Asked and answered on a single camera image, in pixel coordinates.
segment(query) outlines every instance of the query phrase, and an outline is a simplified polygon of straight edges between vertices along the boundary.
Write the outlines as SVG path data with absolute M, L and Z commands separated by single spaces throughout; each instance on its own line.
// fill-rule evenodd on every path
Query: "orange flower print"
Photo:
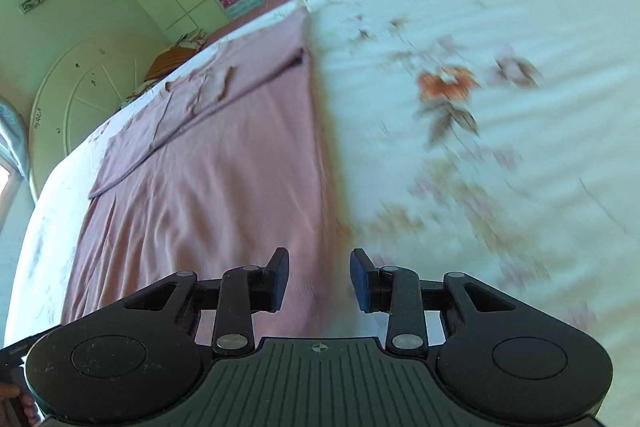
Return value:
M 447 67 L 441 71 L 452 79 L 444 80 L 440 75 L 433 73 L 423 73 L 418 77 L 420 100 L 423 102 L 443 96 L 449 100 L 467 100 L 469 90 L 480 87 L 471 71 L 466 68 Z

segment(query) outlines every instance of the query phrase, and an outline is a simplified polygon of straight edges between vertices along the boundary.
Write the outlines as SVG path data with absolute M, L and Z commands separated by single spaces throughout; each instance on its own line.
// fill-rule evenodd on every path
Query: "human hand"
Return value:
M 0 382 L 0 427 L 6 427 L 8 425 L 4 401 L 18 397 L 20 397 L 24 415 L 29 420 L 30 425 L 36 425 L 36 423 L 40 421 L 38 408 L 30 393 L 21 392 L 20 388 L 12 383 Z

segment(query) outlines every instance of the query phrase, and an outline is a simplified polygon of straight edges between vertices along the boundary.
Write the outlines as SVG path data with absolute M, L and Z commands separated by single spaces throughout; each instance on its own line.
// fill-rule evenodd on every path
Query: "gray ribbed plate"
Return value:
M 47 419 L 46 427 L 65 424 Z M 216 362 L 183 402 L 141 427 L 488 427 L 453 403 L 416 360 L 375 339 L 266 339 Z M 593 427 L 585 419 L 576 427 Z

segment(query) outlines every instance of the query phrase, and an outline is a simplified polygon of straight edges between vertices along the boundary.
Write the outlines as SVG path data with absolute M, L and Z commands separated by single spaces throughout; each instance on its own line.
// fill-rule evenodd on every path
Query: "orange pillow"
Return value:
M 161 53 L 156 57 L 156 60 L 154 60 L 154 63 L 151 64 L 151 67 L 146 72 L 145 82 L 154 78 L 166 77 L 169 73 L 173 73 L 187 60 L 197 54 L 198 50 L 183 48 L 182 46 L 176 46 Z

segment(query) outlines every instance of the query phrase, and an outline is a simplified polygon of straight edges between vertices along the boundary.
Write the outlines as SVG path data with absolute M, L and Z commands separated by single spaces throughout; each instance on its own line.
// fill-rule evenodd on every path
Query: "blue curtain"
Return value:
M 25 179 L 29 176 L 27 127 L 20 113 L 7 99 L 0 96 L 0 150 Z

